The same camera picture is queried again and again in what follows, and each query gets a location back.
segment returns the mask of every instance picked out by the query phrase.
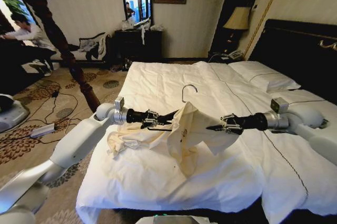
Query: white shirt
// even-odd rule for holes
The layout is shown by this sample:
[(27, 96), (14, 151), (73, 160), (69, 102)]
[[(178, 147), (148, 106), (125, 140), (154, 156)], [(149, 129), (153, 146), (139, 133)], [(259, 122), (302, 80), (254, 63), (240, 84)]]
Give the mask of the white shirt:
[(17, 31), (8, 32), (6, 35), (14, 36), (17, 40), (31, 40), (37, 47), (56, 51), (46, 34), (35, 23), (31, 23), (30, 32), (21, 28)]

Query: green plant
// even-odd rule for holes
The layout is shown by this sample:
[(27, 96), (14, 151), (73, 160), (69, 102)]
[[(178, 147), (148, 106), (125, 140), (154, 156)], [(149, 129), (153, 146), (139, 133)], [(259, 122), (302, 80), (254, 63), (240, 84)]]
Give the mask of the green plant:
[(9, 8), (9, 10), (12, 13), (18, 13), (23, 15), (29, 15), (27, 12), (25, 12), (21, 6), (24, 6), (24, 3), (20, 0), (3, 0), (6, 4), (6, 6)]

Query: bedside lamp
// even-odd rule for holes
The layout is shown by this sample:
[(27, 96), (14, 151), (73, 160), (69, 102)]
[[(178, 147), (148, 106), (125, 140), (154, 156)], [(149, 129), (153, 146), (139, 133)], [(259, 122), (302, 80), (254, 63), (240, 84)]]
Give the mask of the bedside lamp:
[(232, 34), (226, 41), (227, 48), (224, 50), (224, 52), (231, 52), (237, 48), (240, 39), (239, 34), (242, 33), (242, 30), (247, 30), (249, 27), (248, 17), (250, 10), (250, 7), (236, 7), (229, 20), (223, 26), (224, 28), (232, 30)]

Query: gold trim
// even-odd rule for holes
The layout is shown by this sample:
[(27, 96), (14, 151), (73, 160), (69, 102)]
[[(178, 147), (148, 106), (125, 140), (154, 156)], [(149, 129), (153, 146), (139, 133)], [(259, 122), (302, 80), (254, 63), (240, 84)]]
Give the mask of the gold trim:
[(297, 34), (302, 34), (302, 35), (315, 36), (315, 37), (319, 37), (319, 38), (337, 40), (337, 37), (333, 37), (333, 36), (324, 36), (324, 35), (312, 34), (312, 33), (307, 33), (307, 32), (284, 29), (284, 28), (274, 28), (274, 27), (272, 27), (272, 29), (283, 30), (283, 31), (288, 31), (288, 32), (291, 32), (291, 33), (297, 33)]
[(256, 27), (256, 29), (255, 29), (255, 31), (254, 31), (254, 33), (253, 33), (253, 36), (251, 37), (251, 39), (250, 39), (250, 41), (249, 41), (249, 43), (248, 43), (248, 45), (247, 45), (247, 48), (246, 48), (246, 50), (245, 50), (245, 52), (244, 52), (244, 54), (243, 54), (243, 57), (244, 57), (244, 58), (246, 58), (247, 52), (248, 52), (249, 48), (251, 47), (251, 45), (252, 45), (252, 43), (253, 43), (253, 40), (255, 39), (255, 36), (256, 36), (258, 30), (260, 29), (261, 24), (262, 24), (263, 20), (265, 19), (265, 16), (267, 15), (267, 12), (269, 11), (269, 8), (270, 8), (270, 6), (272, 5), (273, 1), (274, 1), (274, 0), (269, 0), (269, 2), (268, 2), (268, 4), (267, 4), (267, 7), (265, 8), (265, 10), (264, 10), (264, 12), (263, 12), (263, 15), (261, 16), (261, 19), (260, 19), (260, 21), (259, 21), (259, 24), (257, 25), (257, 27)]

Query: metal hook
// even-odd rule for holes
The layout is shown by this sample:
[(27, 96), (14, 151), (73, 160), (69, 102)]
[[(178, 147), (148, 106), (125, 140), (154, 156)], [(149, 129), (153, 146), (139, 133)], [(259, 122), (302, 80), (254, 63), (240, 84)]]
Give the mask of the metal hook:
[(194, 88), (194, 90), (195, 90), (196, 92), (198, 92), (198, 89), (196, 89), (196, 87), (195, 87), (194, 85), (192, 85), (192, 84), (187, 84), (187, 85), (185, 85), (185, 86), (183, 87), (182, 91), (181, 91), (181, 100), (182, 100), (183, 103), (186, 103), (186, 102), (184, 101), (184, 88), (185, 88), (186, 86), (192, 86), (192, 87)]
[(337, 43), (333, 43), (333, 44), (330, 44), (330, 45), (324, 45), (323, 43), (324, 43), (324, 41), (320, 40), (320, 43), (318, 45), (321, 46), (324, 49), (332, 48), (334, 50), (337, 50), (337, 48), (336, 48), (337, 47)]

